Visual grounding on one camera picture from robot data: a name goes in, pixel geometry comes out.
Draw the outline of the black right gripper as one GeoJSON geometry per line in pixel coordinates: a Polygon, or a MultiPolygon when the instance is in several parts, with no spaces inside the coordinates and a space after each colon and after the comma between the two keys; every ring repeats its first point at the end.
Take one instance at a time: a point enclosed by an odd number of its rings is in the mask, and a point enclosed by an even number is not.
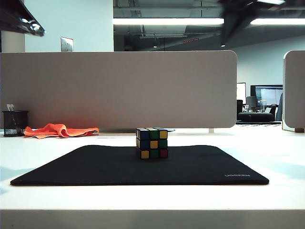
{"type": "Polygon", "coordinates": [[[259,13],[268,10],[278,10],[286,3],[285,0],[219,0],[223,8],[224,23],[221,29],[221,46],[225,46],[236,31],[237,26],[243,22],[250,23],[259,13]]]}

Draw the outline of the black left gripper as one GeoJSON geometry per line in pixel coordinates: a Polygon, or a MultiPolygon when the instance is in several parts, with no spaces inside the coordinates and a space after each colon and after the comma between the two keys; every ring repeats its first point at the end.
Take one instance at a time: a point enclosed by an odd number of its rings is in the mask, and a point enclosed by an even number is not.
{"type": "Polygon", "coordinates": [[[21,0],[0,1],[0,30],[44,36],[45,30],[21,0]]]}

